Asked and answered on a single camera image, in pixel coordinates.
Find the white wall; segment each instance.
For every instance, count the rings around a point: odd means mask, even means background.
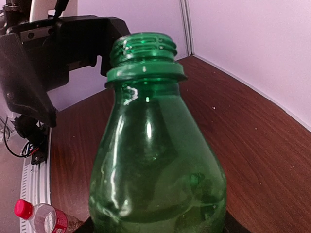
[[[310,0],[189,0],[194,53],[311,129]]]
[[[168,34],[178,46],[177,59],[187,56],[179,0],[78,0],[78,14],[121,18],[131,33]],[[100,75],[100,66],[85,67],[71,72],[70,82],[50,91],[49,96],[55,107],[63,110],[103,90],[105,81]]]

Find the plastic water bottle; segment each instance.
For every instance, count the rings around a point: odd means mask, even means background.
[[[23,199],[16,202],[14,213],[29,221],[32,229],[37,233],[72,233],[82,225],[77,218],[66,215],[51,205],[33,206]]]
[[[107,87],[115,103],[92,172],[96,233],[221,233],[226,177],[183,102],[166,35],[120,38]]]

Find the bottle mouth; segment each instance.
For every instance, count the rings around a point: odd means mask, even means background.
[[[176,44],[161,33],[136,33],[118,39],[110,54],[113,67],[122,63],[141,61],[174,61]]]
[[[161,33],[136,33],[121,37],[110,54],[111,65],[115,68],[107,73],[107,84],[139,77],[170,76],[186,79],[183,67],[174,62],[176,44]]]

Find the brown tabletop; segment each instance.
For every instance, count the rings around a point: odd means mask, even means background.
[[[195,57],[180,63],[182,97],[227,175],[228,211],[255,233],[310,233],[311,133],[213,66]],[[52,131],[52,205],[81,220],[113,101],[105,90],[75,104]]]

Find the bottle label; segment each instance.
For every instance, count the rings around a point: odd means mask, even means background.
[[[52,233],[65,233],[67,229],[68,219],[64,212],[55,209],[56,211],[56,225]]]

